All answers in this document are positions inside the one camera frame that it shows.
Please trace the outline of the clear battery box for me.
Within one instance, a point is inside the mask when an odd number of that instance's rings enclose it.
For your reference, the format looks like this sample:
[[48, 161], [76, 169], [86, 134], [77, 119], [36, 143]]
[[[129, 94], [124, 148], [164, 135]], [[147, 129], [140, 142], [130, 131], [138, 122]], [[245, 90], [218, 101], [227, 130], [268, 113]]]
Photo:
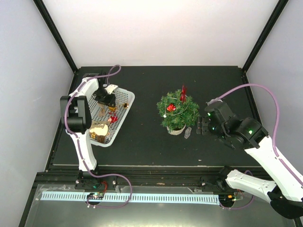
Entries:
[[188, 139], [191, 135], [191, 131], [192, 131], [192, 128], [191, 127], [188, 127], [186, 130], [185, 130], [185, 134], [184, 134], [184, 138], [185, 139]]

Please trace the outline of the gold gift box ornament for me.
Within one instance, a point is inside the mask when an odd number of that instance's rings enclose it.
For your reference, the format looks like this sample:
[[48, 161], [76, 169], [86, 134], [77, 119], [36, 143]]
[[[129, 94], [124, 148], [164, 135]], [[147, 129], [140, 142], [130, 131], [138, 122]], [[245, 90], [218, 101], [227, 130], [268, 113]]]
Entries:
[[110, 112], [115, 113], [118, 110], [118, 107], [117, 106], [109, 106], [108, 109], [109, 109]]

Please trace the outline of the red star ornament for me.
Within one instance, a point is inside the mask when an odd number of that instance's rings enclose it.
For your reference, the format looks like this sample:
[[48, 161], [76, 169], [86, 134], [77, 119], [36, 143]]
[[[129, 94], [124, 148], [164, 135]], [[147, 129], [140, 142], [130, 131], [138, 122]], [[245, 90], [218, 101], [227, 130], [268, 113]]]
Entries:
[[185, 85], [182, 85], [182, 89], [181, 89], [181, 92], [180, 92], [180, 101], [182, 103], [185, 103], [186, 98], [187, 98], [187, 87]]

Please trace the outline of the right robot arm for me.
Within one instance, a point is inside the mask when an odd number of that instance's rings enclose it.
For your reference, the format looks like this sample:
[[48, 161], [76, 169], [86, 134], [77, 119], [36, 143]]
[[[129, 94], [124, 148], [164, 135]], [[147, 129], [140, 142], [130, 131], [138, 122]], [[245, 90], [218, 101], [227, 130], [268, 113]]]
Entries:
[[197, 133], [214, 135], [232, 149], [242, 149], [253, 157], [271, 177], [263, 180], [225, 166], [215, 179], [216, 187], [248, 192], [264, 201], [287, 219], [303, 215], [303, 176], [273, 146], [273, 139], [257, 120], [244, 120], [232, 112], [225, 102], [216, 101], [205, 108], [207, 115], [198, 117]]

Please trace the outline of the red gift box ornament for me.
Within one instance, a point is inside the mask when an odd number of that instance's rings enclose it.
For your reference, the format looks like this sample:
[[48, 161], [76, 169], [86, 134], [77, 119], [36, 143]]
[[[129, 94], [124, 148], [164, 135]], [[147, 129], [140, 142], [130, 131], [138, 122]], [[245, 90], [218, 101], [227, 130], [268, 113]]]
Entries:
[[176, 110], [176, 106], [175, 106], [173, 103], [171, 103], [171, 104], [169, 104], [169, 106], [166, 108], [166, 110], [167, 110], [168, 112], [173, 112], [173, 111]]

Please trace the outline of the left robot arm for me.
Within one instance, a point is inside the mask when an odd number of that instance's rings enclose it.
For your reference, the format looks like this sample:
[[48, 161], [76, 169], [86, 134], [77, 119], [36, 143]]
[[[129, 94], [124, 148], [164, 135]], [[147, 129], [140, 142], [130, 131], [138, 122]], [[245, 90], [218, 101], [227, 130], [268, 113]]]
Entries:
[[108, 88], [110, 76], [92, 74], [85, 77], [73, 92], [60, 98], [61, 122], [74, 142], [79, 170], [83, 172], [95, 171], [97, 167], [89, 138], [92, 125], [89, 99], [94, 95], [98, 104], [116, 108], [116, 96], [114, 91]]

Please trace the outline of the white ball string lights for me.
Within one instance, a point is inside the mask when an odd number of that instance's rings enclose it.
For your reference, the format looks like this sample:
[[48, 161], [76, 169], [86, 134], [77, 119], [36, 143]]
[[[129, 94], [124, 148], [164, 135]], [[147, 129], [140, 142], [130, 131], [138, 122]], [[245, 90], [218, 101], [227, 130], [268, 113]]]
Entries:
[[[173, 112], [168, 112], [166, 108], [171, 103], [173, 103], [176, 106], [176, 110]], [[163, 118], [167, 118], [168, 116], [177, 116], [177, 115], [188, 114], [188, 113], [196, 114], [196, 112], [198, 112], [199, 109], [197, 103], [188, 100], [186, 100], [185, 103], [182, 103], [180, 101], [180, 98], [178, 97], [164, 96], [163, 104], [164, 104], [164, 107], [162, 108], [164, 110], [164, 113], [162, 114]]]

